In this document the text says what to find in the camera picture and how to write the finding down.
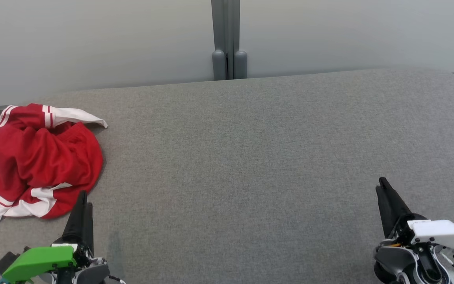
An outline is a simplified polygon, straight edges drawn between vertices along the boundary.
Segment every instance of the teal connector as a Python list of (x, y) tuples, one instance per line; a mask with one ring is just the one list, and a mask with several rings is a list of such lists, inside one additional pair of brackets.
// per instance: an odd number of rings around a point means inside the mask
[(9, 281), (7, 279), (1, 278), (0, 284), (9, 284)]

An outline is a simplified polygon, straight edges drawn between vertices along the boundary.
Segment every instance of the gray fabric surface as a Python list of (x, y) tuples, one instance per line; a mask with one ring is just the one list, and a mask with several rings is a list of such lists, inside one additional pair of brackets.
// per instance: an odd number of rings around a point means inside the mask
[[(106, 165), (96, 255), (139, 283), (379, 283), (375, 185), (454, 221), (454, 75), (363, 70), (87, 90)], [(0, 257), (66, 218), (6, 218)]]

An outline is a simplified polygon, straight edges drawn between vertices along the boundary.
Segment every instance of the red and white garment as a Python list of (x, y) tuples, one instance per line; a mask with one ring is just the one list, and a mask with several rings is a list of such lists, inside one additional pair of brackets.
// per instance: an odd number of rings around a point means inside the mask
[(106, 122), (76, 108), (8, 106), (0, 115), (2, 216), (54, 218), (69, 212), (78, 192), (94, 186), (103, 157), (83, 123)]

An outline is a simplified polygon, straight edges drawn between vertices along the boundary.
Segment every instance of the gray cushioned surface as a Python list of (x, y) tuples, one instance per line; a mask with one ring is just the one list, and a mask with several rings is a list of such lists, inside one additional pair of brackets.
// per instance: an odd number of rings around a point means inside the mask
[[(379, 283), (374, 187), (454, 221), (454, 75), (362, 70), (71, 92), (106, 165), (95, 250), (140, 283)], [(66, 218), (6, 218), (0, 257)]]

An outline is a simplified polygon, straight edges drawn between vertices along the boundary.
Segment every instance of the gray vertical post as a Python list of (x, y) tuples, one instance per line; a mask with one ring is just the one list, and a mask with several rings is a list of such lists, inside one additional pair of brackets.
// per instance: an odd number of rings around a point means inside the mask
[(247, 54), (239, 50), (240, 6), (240, 0), (211, 0), (215, 80), (247, 77)]
[(227, 79), (227, 63), (225, 57), (225, 15), (223, 0), (211, 0), (211, 14), (213, 15), (213, 38), (215, 51), (211, 55), (213, 60), (213, 77), (216, 80)]

